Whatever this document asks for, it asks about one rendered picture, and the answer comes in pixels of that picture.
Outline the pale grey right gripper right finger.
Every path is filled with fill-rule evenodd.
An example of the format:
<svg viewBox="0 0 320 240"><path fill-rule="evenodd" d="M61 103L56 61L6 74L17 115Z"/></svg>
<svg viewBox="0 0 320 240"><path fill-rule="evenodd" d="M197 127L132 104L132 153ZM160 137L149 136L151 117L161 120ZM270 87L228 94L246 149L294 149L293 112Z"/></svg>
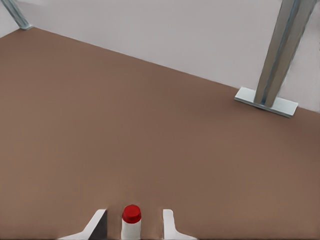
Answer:
<svg viewBox="0 0 320 240"><path fill-rule="evenodd" d="M186 235L176 229L174 212L164 209L163 217L163 240L198 240L196 237Z"/></svg>

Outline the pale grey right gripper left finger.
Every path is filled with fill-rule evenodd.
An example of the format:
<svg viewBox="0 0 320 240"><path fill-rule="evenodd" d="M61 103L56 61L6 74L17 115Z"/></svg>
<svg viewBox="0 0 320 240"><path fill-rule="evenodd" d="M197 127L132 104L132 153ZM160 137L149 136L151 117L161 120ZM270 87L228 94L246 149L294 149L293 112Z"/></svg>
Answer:
<svg viewBox="0 0 320 240"><path fill-rule="evenodd" d="M108 210L98 209L81 232L57 240L108 240Z"/></svg>

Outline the white bottle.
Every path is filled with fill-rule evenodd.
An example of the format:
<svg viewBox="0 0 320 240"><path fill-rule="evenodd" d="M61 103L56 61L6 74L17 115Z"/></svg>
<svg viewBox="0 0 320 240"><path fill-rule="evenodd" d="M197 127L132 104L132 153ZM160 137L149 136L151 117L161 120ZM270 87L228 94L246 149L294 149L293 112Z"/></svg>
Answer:
<svg viewBox="0 0 320 240"><path fill-rule="evenodd" d="M121 240L140 240L141 239L141 218L129 220L122 218L122 228L120 233Z"/></svg>

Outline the red bottle cap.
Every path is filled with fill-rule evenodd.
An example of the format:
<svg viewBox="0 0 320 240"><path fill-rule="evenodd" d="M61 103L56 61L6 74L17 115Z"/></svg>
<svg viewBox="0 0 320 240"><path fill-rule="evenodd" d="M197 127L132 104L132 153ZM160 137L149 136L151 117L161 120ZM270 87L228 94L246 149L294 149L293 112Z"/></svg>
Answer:
<svg viewBox="0 0 320 240"><path fill-rule="evenodd" d="M135 204L127 205L122 213L122 220L128 224L136 224L142 218L141 209Z"/></svg>

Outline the silver frame post with foot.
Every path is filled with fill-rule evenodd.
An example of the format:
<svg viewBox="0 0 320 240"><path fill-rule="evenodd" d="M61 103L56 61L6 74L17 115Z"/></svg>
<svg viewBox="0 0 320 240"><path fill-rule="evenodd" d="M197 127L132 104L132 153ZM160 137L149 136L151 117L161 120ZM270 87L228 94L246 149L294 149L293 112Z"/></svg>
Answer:
<svg viewBox="0 0 320 240"><path fill-rule="evenodd" d="M236 101L286 118L294 116L298 103L278 95L319 1L282 0L257 88L241 87Z"/></svg>
<svg viewBox="0 0 320 240"><path fill-rule="evenodd" d="M0 0L0 2L3 4L5 9L8 11L8 13L11 15L13 20L16 22L18 27L22 30L29 30L33 27L27 19L22 14L21 10L19 9L18 5L14 2L14 0Z"/></svg>

